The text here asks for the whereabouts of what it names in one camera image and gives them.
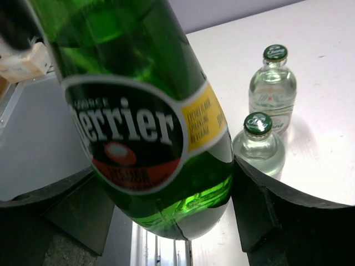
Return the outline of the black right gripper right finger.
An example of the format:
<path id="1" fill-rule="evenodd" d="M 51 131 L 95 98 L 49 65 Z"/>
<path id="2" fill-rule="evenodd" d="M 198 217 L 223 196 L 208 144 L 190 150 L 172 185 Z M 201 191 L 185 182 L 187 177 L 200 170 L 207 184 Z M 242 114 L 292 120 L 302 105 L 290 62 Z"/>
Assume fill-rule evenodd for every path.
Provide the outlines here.
<path id="1" fill-rule="evenodd" d="M 354 207 L 311 196 L 234 158 L 232 202 L 250 265 L 354 265 Z"/>

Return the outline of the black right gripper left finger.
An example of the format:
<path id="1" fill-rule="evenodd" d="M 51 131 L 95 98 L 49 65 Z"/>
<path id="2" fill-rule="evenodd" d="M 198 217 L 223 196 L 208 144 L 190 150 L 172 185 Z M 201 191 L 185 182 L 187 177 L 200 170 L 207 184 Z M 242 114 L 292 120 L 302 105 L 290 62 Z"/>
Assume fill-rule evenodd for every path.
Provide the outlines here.
<path id="1" fill-rule="evenodd" d="M 1 201 L 1 265 L 94 265 L 113 209 L 91 168 Z"/>

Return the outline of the clear glass bottle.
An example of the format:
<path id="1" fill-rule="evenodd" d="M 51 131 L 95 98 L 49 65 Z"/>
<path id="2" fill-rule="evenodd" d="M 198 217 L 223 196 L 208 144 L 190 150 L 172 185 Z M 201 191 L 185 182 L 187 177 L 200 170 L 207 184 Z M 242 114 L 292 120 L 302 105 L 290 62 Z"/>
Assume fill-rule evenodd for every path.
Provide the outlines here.
<path id="1" fill-rule="evenodd" d="M 279 180 L 285 165 L 285 146 L 280 136 L 272 131 L 272 119 L 264 112 L 248 114 L 244 129 L 232 141 L 236 156 L 260 172 Z"/>
<path id="2" fill-rule="evenodd" d="M 248 90 L 248 110 L 264 112 L 272 120 L 272 130 L 279 135 L 286 132 L 291 122 L 297 81 L 286 66 L 288 50 L 273 44 L 263 51 L 263 66 L 254 73 Z"/>

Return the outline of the green glass bottle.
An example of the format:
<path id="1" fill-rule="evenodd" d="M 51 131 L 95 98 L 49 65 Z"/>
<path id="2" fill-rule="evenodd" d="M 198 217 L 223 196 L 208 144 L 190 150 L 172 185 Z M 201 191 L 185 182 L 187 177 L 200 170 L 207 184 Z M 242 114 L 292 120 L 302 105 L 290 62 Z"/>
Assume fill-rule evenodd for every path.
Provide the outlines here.
<path id="1" fill-rule="evenodd" d="M 93 171 L 147 231 L 208 232 L 230 198 L 224 112 L 168 1 L 28 1 Z"/>

